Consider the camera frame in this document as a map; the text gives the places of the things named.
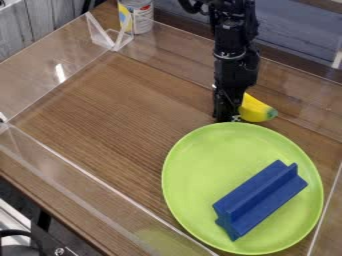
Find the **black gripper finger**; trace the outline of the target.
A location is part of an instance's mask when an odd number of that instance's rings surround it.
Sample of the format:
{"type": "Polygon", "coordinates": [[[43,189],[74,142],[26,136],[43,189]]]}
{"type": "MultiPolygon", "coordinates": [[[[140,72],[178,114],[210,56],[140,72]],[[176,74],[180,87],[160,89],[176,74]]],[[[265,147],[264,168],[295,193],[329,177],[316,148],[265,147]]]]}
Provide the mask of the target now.
{"type": "Polygon", "coordinates": [[[232,104],[232,121],[233,122],[240,122],[242,120],[240,107],[242,106],[242,103],[244,103],[244,95],[245,95],[244,90],[232,88],[228,91],[229,101],[232,104]]]}
{"type": "Polygon", "coordinates": [[[214,101],[214,112],[213,117],[217,122],[229,121],[229,110],[226,105],[226,96],[217,87],[213,87],[213,101],[214,101]]]}

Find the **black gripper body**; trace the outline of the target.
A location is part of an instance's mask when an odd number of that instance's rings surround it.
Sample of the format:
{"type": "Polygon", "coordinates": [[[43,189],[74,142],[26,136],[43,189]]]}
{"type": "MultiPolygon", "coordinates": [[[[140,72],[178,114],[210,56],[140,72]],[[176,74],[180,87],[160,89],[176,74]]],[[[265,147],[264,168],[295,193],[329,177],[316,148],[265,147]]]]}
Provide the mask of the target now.
{"type": "Polygon", "coordinates": [[[220,94],[242,100],[246,90],[256,85],[261,55],[254,46],[229,51],[214,47],[214,98],[220,94]]]}

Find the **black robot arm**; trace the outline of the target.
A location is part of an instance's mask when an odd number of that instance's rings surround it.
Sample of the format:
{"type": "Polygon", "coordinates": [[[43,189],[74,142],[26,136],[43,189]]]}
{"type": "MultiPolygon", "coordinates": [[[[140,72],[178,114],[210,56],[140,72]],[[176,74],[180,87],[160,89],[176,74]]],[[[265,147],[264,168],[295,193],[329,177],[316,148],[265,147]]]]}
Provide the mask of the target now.
{"type": "Polygon", "coordinates": [[[208,15],[214,35],[213,117],[232,122],[244,95],[257,83],[260,51],[254,45],[260,22],[256,0],[178,0],[190,14],[208,15]]]}

